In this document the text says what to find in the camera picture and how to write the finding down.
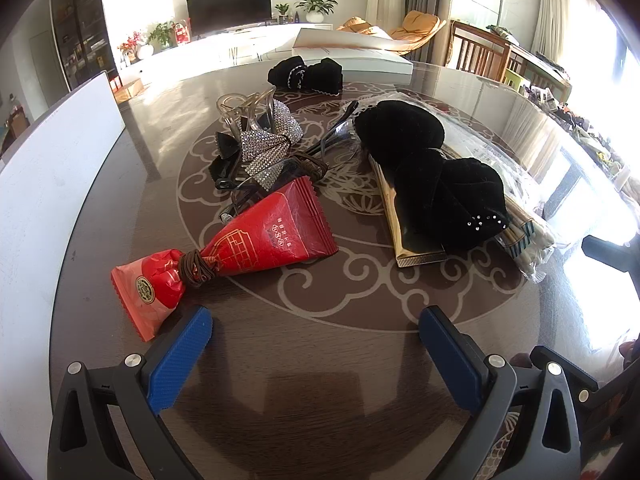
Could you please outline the clear safety glasses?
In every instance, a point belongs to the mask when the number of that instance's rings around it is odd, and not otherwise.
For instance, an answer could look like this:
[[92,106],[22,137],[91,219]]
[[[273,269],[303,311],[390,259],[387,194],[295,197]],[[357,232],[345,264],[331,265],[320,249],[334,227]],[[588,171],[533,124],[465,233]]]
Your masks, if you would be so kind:
[[247,177],[232,190],[230,204],[219,214],[220,221],[228,224],[269,193],[298,177],[307,176],[312,182],[318,182],[332,167],[353,158],[358,152],[354,127],[358,105],[357,101],[350,102],[330,130],[306,150],[269,155],[257,166],[251,162],[250,168],[245,170]]

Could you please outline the rhinestone bow hair clip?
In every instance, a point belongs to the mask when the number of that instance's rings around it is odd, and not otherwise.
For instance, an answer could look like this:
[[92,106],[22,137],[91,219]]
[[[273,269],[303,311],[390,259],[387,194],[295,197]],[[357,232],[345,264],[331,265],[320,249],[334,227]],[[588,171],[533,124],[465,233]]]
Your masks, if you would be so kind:
[[218,190],[237,188],[244,174],[257,177],[258,184],[268,190],[280,174],[277,163],[302,140],[302,127],[290,109],[274,98],[275,93],[275,88],[248,96],[228,93],[217,100],[228,129],[217,133],[219,154],[208,168]]

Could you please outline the small potted plant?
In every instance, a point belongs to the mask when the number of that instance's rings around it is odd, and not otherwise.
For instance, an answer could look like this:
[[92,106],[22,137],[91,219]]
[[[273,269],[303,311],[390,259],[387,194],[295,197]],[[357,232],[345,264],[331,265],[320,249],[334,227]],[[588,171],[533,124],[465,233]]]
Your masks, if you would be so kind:
[[280,25],[288,24],[290,22],[290,5],[286,2],[276,3],[274,8],[278,14],[278,23]]

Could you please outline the red snack packet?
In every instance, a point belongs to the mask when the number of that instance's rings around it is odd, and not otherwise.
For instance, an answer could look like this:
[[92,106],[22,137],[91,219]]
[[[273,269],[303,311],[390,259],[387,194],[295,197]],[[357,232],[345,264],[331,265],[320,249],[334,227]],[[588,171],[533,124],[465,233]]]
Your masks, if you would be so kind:
[[277,269],[337,253],[314,186],[299,177],[224,226],[202,249],[166,249],[111,270],[115,292],[143,341],[152,340],[190,289],[220,276]]

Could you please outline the white tv console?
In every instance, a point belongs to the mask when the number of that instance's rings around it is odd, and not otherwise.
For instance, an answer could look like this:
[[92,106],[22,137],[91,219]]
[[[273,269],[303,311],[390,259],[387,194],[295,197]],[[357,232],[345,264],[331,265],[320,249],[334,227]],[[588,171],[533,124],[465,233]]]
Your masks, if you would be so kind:
[[292,53],[301,29],[333,30],[332,24],[257,26],[220,32],[188,44],[156,52],[118,70],[123,84],[180,81],[226,68],[262,61],[279,61]]

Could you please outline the grey item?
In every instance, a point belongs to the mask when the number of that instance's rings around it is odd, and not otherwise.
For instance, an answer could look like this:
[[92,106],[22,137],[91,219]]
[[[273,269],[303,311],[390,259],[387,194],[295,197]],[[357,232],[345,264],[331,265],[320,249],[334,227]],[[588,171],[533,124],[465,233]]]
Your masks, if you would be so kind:
[[469,114],[424,94],[409,90],[396,93],[401,101],[427,110],[442,124],[445,139],[440,151],[447,158],[476,158],[494,168],[503,180],[506,194],[523,209],[541,214],[541,190],[503,140]]

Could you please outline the small black velvet scrunchie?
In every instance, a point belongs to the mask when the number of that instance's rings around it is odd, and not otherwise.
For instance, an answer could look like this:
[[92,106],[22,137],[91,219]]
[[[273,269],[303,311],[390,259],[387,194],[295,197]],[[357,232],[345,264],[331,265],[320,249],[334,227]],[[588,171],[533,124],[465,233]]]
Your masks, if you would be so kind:
[[339,96],[343,90],[343,70],[332,58],[307,65],[296,55],[270,68],[268,82],[280,90]]

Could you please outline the red flower bouquet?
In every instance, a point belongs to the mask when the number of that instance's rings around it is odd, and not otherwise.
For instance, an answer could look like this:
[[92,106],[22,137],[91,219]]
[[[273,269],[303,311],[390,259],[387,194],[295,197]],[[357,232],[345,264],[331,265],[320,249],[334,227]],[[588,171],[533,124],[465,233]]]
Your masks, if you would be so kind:
[[134,32],[122,44],[118,46],[118,50],[129,64],[132,64],[138,57],[138,50],[146,43],[142,32]]

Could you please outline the white open gift box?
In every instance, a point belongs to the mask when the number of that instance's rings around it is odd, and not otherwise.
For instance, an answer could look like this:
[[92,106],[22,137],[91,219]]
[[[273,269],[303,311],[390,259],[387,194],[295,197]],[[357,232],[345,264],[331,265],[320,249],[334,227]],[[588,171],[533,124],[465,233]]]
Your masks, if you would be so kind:
[[332,58],[344,72],[375,72],[411,75],[413,65],[400,51],[406,45],[377,36],[302,28],[293,42],[292,53],[307,64]]

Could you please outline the dark glass display cabinet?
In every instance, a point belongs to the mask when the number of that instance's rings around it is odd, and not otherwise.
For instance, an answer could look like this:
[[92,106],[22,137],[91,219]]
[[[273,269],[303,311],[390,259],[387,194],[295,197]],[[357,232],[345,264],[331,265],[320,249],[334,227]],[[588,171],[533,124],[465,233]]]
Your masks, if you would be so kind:
[[50,0],[58,55],[70,90],[101,72],[116,74],[102,0]]

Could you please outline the black television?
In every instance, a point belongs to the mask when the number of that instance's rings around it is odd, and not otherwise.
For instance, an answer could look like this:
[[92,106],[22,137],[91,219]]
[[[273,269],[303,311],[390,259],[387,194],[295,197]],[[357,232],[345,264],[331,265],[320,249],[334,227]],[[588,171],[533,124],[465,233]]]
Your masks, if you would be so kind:
[[186,8],[193,36],[271,20],[271,0],[186,0]]

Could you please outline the potted green plant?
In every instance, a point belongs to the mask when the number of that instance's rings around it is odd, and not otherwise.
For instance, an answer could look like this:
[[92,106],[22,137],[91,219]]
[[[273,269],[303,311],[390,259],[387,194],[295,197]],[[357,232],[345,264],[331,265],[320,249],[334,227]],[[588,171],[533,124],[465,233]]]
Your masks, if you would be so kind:
[[296,8],[303,10],[308,23],[319,24],[329,14],[333,14],[337,6],[336,0],[297,0]]

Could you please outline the cotton swab bag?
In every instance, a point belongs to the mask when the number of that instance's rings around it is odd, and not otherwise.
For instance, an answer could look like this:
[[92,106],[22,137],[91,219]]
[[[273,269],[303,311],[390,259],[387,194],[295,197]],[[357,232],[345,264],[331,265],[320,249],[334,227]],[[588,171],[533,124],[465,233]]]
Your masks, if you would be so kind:
[[449,159],[463,155],[475,157],[500,176],[510,221],[497,240],[524,276],[540,283],[546,277],[541,266],[552,256],[555,239],[548,223],[538,214],[541,202],[535,190],[536,182],[510,157],[492,148],[472,148],[471,151],[465,148],[460,154],[445,144],[442,152]]

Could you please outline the large white storage box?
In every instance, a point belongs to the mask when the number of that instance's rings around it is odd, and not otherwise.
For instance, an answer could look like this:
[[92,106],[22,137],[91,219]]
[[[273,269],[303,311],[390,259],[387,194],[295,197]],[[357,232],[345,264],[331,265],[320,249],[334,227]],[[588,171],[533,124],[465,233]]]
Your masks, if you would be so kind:
[[46,478],[50,333],[82,205],[125,124],[105,75],[42,115],[1,159],[1,435]]

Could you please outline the gold cosmetic tube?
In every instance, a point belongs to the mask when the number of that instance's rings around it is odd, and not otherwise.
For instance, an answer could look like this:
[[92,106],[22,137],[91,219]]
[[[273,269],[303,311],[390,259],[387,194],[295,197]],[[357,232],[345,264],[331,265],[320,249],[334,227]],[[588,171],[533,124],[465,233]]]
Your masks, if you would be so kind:
[[410,268],[410,266],[424,266],[424,264],[439,263],[447,258],[446,252],[442,248],[427,248],[420,252],[414,252],[405,246],[402,240],[402,222],[396,207],[397,193],[392,182],[385,177],[382,167],[369,156],[370,166],[378,181],[378,189],[382,197],[388,226],[390,227],[390,236],[393,240],[393,248],[395,260],[400,268]]

